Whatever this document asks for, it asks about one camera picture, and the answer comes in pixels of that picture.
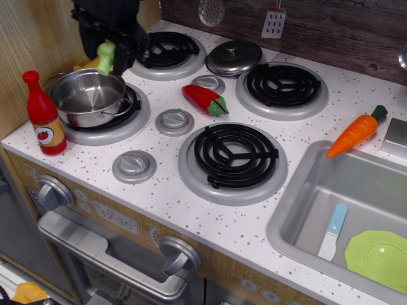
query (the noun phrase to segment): toy pepper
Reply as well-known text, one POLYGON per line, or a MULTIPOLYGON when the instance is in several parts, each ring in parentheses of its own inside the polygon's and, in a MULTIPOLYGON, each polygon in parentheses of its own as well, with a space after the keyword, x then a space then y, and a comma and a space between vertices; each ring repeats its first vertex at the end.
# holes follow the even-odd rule
POLYGON ((212 90, 197 85, 188 85, 183 87, 182 90, 183 95, 188 100, 210 116, 229 113, 223 97, 212 90))

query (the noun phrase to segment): play stove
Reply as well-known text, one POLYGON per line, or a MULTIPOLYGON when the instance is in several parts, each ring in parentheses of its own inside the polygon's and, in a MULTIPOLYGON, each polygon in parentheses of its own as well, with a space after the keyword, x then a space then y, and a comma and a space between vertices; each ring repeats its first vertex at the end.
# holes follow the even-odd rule
POLYGON ((155 32, 150 37, 147 52, 130 68, 135 75, 169 81, 190 76, 204 66, 207 54, 197 39, 177 32, 155 32))
POLYGON ((269 198, 287 176, 287 157, 268 133, 253 126, 220 123, 190 135, 178 154, 185 185, 221 205, 251 205, 269 198))
POLYGON ((314 71, 269 62, 239 76, 236 96, 247 110, 263 118, 297 121, 322 111, 329 94, 326 83, 314 71))
POLYGON ((92 128, 79 128, 62 122, 66 139, 76 144, 101 146, 129 138, 148 122, 150 104, 147 96, 134 85, 126 84, 120 112, 123 114, 112 121, 92 128))

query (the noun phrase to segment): toy plate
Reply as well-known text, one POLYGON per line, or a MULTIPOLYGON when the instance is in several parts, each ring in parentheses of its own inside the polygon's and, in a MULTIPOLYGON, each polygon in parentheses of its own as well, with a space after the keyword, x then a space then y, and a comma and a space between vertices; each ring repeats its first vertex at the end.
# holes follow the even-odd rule
POLYGON ((407 294, 407 239, 389 231, 367 230, 345 251, 349 270, 407 294))

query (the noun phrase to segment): speckled counter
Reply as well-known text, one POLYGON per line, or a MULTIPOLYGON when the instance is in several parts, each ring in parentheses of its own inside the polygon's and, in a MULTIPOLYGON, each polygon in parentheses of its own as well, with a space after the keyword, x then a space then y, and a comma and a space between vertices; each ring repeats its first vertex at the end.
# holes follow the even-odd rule
MULTIPOLYGON (((152 31, 189 34, 201 41, 207 52, 227 41, 223 37, 162 21, 152 31)), ((210 117, 188 102, 181 93, 181 87, 190 84, 192 79, 209 74, 206 67, 177 81, 148 81, 126 71, 123 75, 125 81, 140 88, 151 105, 147 125, 134 136, 97 147, 69 142, 62 154, 49 157, 39 150, 31 124, 26 122, 6 137, 2 145, 13 153, 174 228, 322 302, 385 304, 284 257, 269 244, 266 226, 307 147, 319 140, 334 141, 356 117, 364 113, 371 114, 378 104, 384 105, 389 111, 387 119, 380 123, 374 136, 356 149, 407 166, 407 159, 380 150, 391 118, 407 119, 407 87, 270 50, 263 50, 263 60, 289 62, 315 71, 328 86, 327 106, 315 116, 300 121, 261 118, 238 102, 235 96, 237 78, 223 78, 226 84, 223 97, 230 113, 210 117), (160 134, 155 127, 155 119, 162 111, 176 108, 192 114, 195 119, 192 132, 220 122, 245 123, 268 132, 287 155, 288 175, 284 185, 267 200, 244 207, 217 205, 199 198, 183 184, 177 170, 177 154, 190 133, 181 137, 168 137, 160 134), (158 165, 154 176, 142 184, 122 184, 112 174, 113 161, 131 150, 150 153, 158 165)))

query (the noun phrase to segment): orange carrot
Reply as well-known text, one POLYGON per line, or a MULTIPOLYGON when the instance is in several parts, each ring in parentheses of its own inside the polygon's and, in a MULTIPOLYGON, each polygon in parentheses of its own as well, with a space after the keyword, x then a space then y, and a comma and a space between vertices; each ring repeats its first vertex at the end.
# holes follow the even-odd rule
POLYGON ((344 153, 345 151, 355 147, 357 144, 365 141, 376 132, 378 122, 384 119, 386 115, 386 108, 379 105, 371 115, 363 114, 362 116, 359 116, 338 137, 326 156, 329 158, 336 157, 337 155, 344 153))

